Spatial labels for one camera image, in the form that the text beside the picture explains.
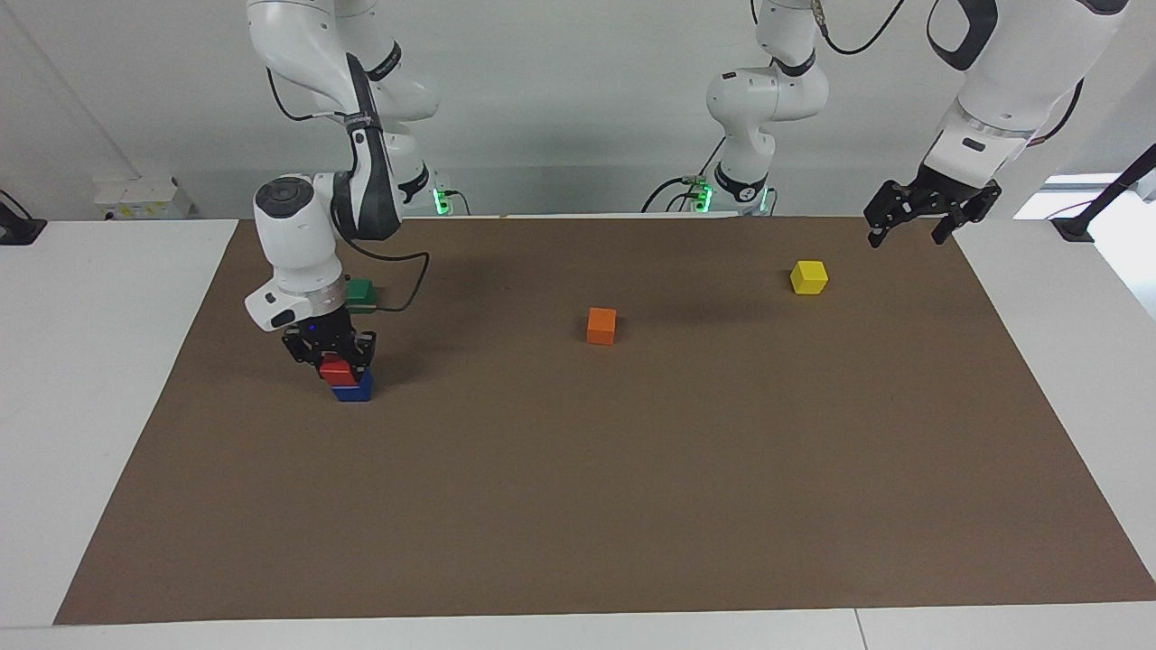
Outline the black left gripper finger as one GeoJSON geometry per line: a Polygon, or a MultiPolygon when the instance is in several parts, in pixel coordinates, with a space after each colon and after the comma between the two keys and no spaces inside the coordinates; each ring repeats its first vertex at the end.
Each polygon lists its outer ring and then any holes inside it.
{"type": "Polygon", "coordinates": [[[988,180],[977,194],[965,200],[942,199],[942,217],[938,221],[929,237],[938,246],[942,246],[955,231],[970,223],[980,223],[987,217],[988,210],[998,201],[1002,189],[998,180],[988,180]]]}
{"type": "Polygon", "coordinates": [[[870,248],[880,248],[892,228],[905,226],[919,214],[911,202],[907,186],[898,180],[885,180],[864,207],[864,217],[870,226],[867,236],[870,248]]]}

